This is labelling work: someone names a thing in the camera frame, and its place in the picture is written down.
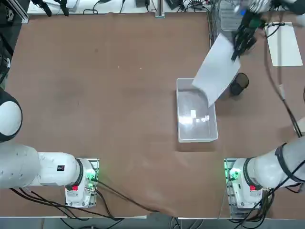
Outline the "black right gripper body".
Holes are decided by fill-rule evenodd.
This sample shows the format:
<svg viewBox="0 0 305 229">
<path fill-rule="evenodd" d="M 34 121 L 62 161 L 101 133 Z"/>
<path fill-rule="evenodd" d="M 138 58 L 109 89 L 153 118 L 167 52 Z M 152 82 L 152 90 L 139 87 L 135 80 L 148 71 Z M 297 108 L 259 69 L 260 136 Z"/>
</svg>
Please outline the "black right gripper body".
<svg viewBox="0 0 305 229">
<path fill-rule="evenodd" d="M 241 12 L 242 20 L 239 25 L 235 39 L 245 39 L 251 33 L 254 34 L 257 29 L 263 29 L 265 26 L 265 20 L 262 18 L 262 13 L 255 13 L 250 10 L 244 10 Z"/>
</svg>

